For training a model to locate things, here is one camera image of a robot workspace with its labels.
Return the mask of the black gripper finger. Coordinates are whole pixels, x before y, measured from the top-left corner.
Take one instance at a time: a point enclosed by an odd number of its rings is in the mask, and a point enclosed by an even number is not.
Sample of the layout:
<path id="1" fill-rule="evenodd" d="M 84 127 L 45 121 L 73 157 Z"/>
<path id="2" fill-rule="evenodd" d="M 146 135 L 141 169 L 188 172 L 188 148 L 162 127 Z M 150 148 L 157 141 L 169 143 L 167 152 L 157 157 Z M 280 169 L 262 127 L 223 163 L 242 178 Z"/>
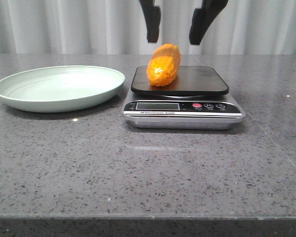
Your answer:
<path id="1" fill-rule="evenodd" d="M 154 5 L 153 0 L 139 0 L 147 28 L 148 43 L 157 43 L 161 21 L 160 6 Z"/>
<path id="2" fill-rule="evenodd" d="M 192 45 L 200 45 L 208 28 L 226 7 L 228 0 L 203 0 L 200 8 L 193 12 L 189 42 Z"/>

